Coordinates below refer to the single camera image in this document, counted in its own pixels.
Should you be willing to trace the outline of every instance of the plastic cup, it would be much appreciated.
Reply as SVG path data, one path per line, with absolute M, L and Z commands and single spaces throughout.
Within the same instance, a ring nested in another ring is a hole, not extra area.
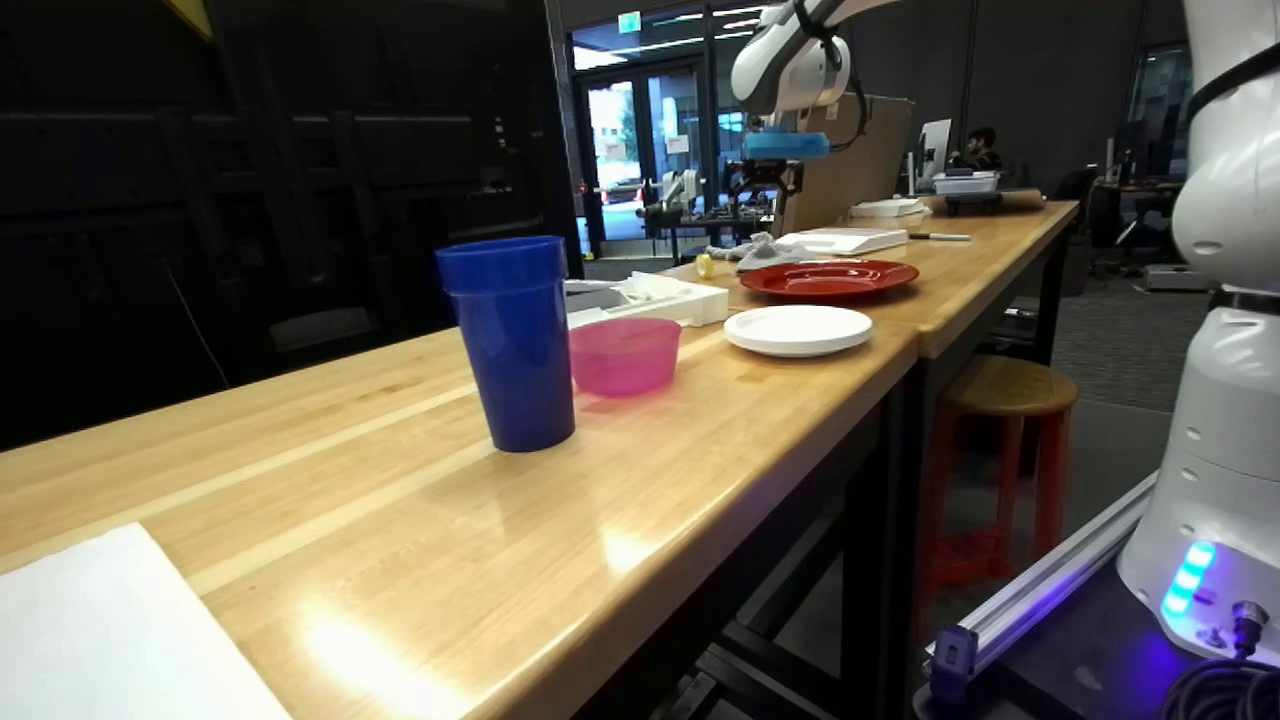
M 593 395 L 639 395 L 674 377 L 680 324 L 620 317 L 569 331 L 570 382 Z
M 467 344 L 486 435 L 537 453 L 570 435 L 563 239 L 503 238 L 434 249 Z

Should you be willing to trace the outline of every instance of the red plate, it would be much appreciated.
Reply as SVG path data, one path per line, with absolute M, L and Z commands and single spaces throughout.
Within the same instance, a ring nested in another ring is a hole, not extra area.
M 757 271 L 738 271 L 737 282 L 771 299 L 839 299 L 839 295 L 873 295 L 920 278 L 914 265 L 896 260 L 853 260 L 853 265 L 771 265 Z

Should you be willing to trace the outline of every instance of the wooden countertop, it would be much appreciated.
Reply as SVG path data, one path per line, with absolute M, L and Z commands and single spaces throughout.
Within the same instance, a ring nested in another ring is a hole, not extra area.
M 563 718 L 1072 214 L 940 222 L 842 355 L 693 329 L 548 453 L 492 453 L 454 331 L 0 453 L 0 573 L 141 521 L 296 718 Z

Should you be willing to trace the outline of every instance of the white robot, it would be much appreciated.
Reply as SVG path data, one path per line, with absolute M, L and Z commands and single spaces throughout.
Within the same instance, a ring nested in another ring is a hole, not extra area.
M 848 89 L 836 23 L 891 0 L 758 11 L 737 100 L 778 123 Z M 1182 260 L 1223 287 L 1197 331 L 1154 492 L 1121 581 L 1201 658 L 1280 666 L 1280 0 L 1182 0 L 1193 175 L 1172 214 Z

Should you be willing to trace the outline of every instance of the person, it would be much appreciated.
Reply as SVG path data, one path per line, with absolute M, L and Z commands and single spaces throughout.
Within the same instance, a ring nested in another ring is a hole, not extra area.
M 948 168 L 998 168 L 996 128 L 966 134 L 965 148 L 952 151 Z

